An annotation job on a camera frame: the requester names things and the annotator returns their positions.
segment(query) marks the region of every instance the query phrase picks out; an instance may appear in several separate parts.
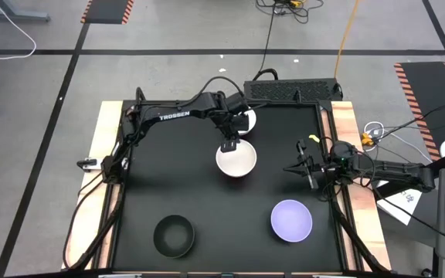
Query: purple bowl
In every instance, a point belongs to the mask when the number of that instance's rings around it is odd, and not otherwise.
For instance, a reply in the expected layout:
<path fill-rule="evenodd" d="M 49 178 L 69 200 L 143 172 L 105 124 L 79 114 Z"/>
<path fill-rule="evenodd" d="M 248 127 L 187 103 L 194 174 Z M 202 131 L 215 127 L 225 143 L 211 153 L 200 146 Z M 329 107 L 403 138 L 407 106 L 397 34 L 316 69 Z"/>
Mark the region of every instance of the purple bowl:
<path fill-rule="evenodd" d="M 287 242 L 300 242 L 310 235 L 312 215 L 308 208 L 295 200 L 283 200 L 270 214 L 274 232 Z"/>

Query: white cord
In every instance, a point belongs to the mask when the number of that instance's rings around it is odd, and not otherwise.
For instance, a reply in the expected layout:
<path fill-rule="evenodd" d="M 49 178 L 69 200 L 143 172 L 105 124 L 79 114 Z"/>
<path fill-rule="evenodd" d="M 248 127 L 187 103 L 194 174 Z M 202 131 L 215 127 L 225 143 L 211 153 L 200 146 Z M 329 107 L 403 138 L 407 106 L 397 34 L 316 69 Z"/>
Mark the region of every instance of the white cord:
<path fill-rule="evenodd" d="M 32 43 L 34 44 L 34 49 L 32 49 L 32 51 L 24 56 L 11 56 L 11 57 L 0 57 L 0 60 L 5 60 L 5 59 L 21 59 L 21 58 L 27 58 L 30 57 L 37 49 L 37 44 L 36 41 L 34 41 L 25 31 L 21 30 L 20 27 L 18 27 L 5 13 L 5 11 L 2 10 L 2 8 L 0 7 L 0 12 L 13 24 L 13 26 L 15 26 L 18 30 L 20 30 L 20 32 L 23 33 L 23 35 L 27 36 L 27 38 L 29 38 Z"/>
<path fill-rule="evenodd" d="M 371 124 L 378 124 L 378 125 L 380 126 L 380 128 L 372 128 L 371 130 L 368 130 L 368 131 L 367 131 L 367 127 L 368 127 L 369 125 L 371 125 Z M 373 130 L 376 130 L 376 129 L 380 129 L 380 130 L 382 130 L 382 134 L 381 134 L 380 137 L 381 137 L 381 138 L 384 137 L 384 133 L 386 132 L 386 130 L 384 129 L 384 125 L 383 125 L 381 122 L 378 122 L 378 121 L 371 121 L 371 122 L 368 122 L 368 123 L 363 127 L 363 132 L 364 132 L 364 133 L 367 133 L 368 135 L 370 135 L 370 131 L 373 131 Z M 428 161 L 432 162 L 432 160 L 431 160 L 430 158 L 428 158 L 428 157 L 427 157 L 427 156 L 426 156 L 426 155 L 425 155 L 419 148 L 417 148 L 415 145 L 409 143 L 408 141 L 402 139 L 401 137 L 399 137 L 398 135 L 396 135 L 396 134 L 394 134 L 394 133 L 391 133 L 390 135 L 392 135 L 392 136 L 398 138 L 398 140 L 400 140 L 400 141 L 402 141 L 403 143 L 405 143 L 405 144 L 409 145 L 410 147 L 414 148 L 414 149 L 417 150 L 417 151 L 418 151 L 418 152 L 419 152 L 425 159 L 427 159 Z M 368 150 L 365 150 L 365 151 L 371 151 L 371 150 L 375 149 L 376 147 L 377 147 L 377 146 L 374 146 L 374 147 L 369 148 Z"/>

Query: wooden table frame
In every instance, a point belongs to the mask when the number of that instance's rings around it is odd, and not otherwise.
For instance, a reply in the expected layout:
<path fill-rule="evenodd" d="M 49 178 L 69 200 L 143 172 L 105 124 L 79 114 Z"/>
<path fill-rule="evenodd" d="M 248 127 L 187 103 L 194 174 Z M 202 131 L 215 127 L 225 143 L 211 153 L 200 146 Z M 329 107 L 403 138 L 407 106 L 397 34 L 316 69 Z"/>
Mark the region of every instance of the wooden table frame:
<path fill-rule="evenodd" d="M 117 140 L 117 130 L 120 122 L 122 105 L 123 101 L 104 101 L 102 103 L 99 117 L 97 118 L 92 145 L 90 147 L 89 157 L 102 158 L 111 153 Z M 337 136 L 337 139 L 347 141 L 361 150 L 362 145 L 358 135 L 352 103 L 346 101 L 333 101 L 331 102 L 330 108 L 332 109 L 332 112 L 329 114 L 332 114 L 334 118 L 333 122 L 336 129 L 335 136 Z M 331 137 L 333 133 L 331 132 L 328 112 L 326 110 L 322 110 L 321 118 L 324 134 Z M 328 147 L 331 147 L 331 142 L 327 141 L 327 145 Z M 99 171 L 85 173 L 82 186 L 86 185 L 98 173 Z M 90 188 L 92 188 L 92 186 L 84 189 L 80 193 L 78 201 L 80 201 Z M 76 214 L 75 222 L 73 223 L 73 231 L 70 235 L 68 246 L 66 247 L 66 258 L 69 265 L 73 264 L 80 258 L 83 251 L 89 246 L 90 242 L 97 234 L 100 220 L 104 217 L 105 213 L 103 212 L 103 208 L 106 196 L 110 195 L 108 211 L 108 213 L 110 213 L 117 201 L 118 189 L 119 185 L 108 188 L 106 184 L 102 184 L 85 202 L 83 202 L 82 207 Z M 359 185 L 349 185 L 348 191 L 345 194 L 340 193 L 338 195 L 338 202 L 346 215 L 348 215 L 348 212 L 345 211 L 345 203 L 348 202 L 351 205 L 351 213 L 353 214 L 356 232 L 359 237 L 377 260 L 385 268 L 390 269 L 391 265 L 372 191 L 368 188 L 362 188 Z M 94 263 L 94 266 L 97 268 L 108 267 L 111 241 L 113 240 L 112 230 L 113 229 L 106 235 L 100 248 L 100 255 Z M 352 242 L 344 230 L 342 231 L 342 237 L 345 246 L 347 268 L 349 270 L 358 270 L 358 266 L 355 263 L 355 251 L 352 248 Z M 369 270 L 369 266 L 365 261 L 362 261 L 360 267 L 363 267 L 365 271 Z"/>

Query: black floor stripe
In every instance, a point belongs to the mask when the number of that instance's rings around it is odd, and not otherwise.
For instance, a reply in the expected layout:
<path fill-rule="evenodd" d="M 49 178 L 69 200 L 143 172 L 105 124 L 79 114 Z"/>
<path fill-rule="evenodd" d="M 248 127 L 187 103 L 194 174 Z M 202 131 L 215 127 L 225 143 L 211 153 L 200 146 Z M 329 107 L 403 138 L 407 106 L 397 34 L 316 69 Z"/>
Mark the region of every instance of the black floor stripe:
<path fill-rule="evenodd" d="M 439 19 L 437 19 L 436 13 L 432 8 L 429 0 L 422 0 L 423 5 L 425 6 L 426 12 L 429 14 L 430 21 L 432 21 L 432 25 L 436 30 L 437 35 L 439 36 L 440 42 L 445 50 L 445 34 L 442 30 L 442 26 L 439 23 Z"/>
<path fill-rule="evenodd" d="M 34 55 L 73 55 L 72 49 L 38 49 Z M 80 55 L 170 56 L 170 55 L 262 55 L 264 49 L 82 49 Z M 24 55 L 28 49 L 0 49 L 0 55 Z M 336 56 L 337 49 L 268 49 L 270 55 Z M 445 56 L 445 50 L 346 49 L 343 56 Z"/>
<path fill-rule="evenodd" d="M 46 132 L 44 133 L 44 137 L 40 144 L 39 151 L 37 152 L 36 160 L 34 161 L 34 165 L 32 166 L 32 170 L 30 171 L 29 180 L 27 181 L 27 185 L 25 186 L 25 191 L 23 192 L 23 196 L 22 199 L 20 200 L 20 204 L 16 211 L 15 218 L 13 219 L 12 227 L 9 230 L 8 237 L 6 239 L 5 245 L 0 255 L 0 277 L 3 277 L 5 275 L 9 260 L 12 256 L 13 249 L 15 247 L 16 240 L 19 236 L 20 229 L 22 228 L 22 223 L 23 220 L 25 219 L 25 214 L 27 213 L 27 209 L 29 208 L 32 194 L 34 192 L 34 189 L 36 188 L 37 179 L 42 169 L 42 164 L 44 163 L 44 158 L 46 157 L 46 153 L 49 148 L 49 143 L 51 142 L 51 138 L 53 137 L 54 128 L 56 127 L 56 123 L 59 117 L 59 112 L 61 112 L 61 108 L 63 107 L 63 102 L 66 97 L 66 92 L 68 91 L 68 87 L 70 86 L 70 81 L 72 79 L 73 72 L 75 71 L 76 63 L 78 62 L 79 51 L 83 46 L 83 42 L 85 41 L 85 37 L 87 36 L 88 30 L 89 30 L 89 25 L 84 24 L 82 30 L 80 31 L 78 41 L 76 42 L 76 46 L 70 60 L 70 64 L 68 65 L 68 69 L 66 70 L 65 76 L 63 78 L 63 83 L 61 84 L 61 88 L 59 89 L 56 102 L 54 103 L 53 112 L 51 113 L 49 123 L 47 124 Z"/>

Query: concrete floor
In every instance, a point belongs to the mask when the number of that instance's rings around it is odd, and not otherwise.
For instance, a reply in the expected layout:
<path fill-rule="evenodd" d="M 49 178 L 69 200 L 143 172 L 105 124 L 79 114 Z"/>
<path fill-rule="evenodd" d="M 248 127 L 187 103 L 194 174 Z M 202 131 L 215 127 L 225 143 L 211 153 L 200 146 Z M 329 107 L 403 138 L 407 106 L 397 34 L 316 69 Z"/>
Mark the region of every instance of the concrete floor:
<path fill-rule="evenodd" d="M 20 24 L 38 49 L 73 49 L 86 3 L 15 1 L 19 7 L 52 17 L 47 24 Z M 445 1 L 430 3 L 445 32 Z M 337 49 L 353 4 L 353 0 L 327 1 L 311 11 L 307 25 L 275 18 L 270 49 Z M 262 49 L 269 20 L 252 0 L 148 0 L 135 3 L 127 25 L 92 25 L 83 48 Z M 27 48 L 24 36 L 0 22 L 0 49 Z M 346 49 L 443 50 L 443 46 L 421 1 L 371 0 L 361 3 Z M 80 56 L 5 275 L 59 270 L 83 177 L 75 163 L 88 154 L 103 100 L 131 99 L 136 86 L 150 100 L 187 99 L 216 75 L 242 86 L 253 78 L 261 61 L 261 55 Z M 397 125 L 413 118 L 392 65 L 418 61 L 445 61 L 445 56 L 342 57 L 338 80 L 345 99 L 355 106 L 358 128 L 371 120 Z M 64 55 L 0 61 L 0 255 L 69 63 L 70 56 Z M 330 77 L 335 56 L 269 55 L 266 66 L 284 79 Z M 209 89 L 234 91 L 223 81 Z M 398 135 L 425 151 L 418 131 L 405 129 Z M 423 162 L 399 141 L 383 142 L 411 161 Z M 399 160 L 385 151 L 379 159 Z M 430 267 L 429 247 L 391 232 L 384 235 L 394 270 L 418 274 Z"/>

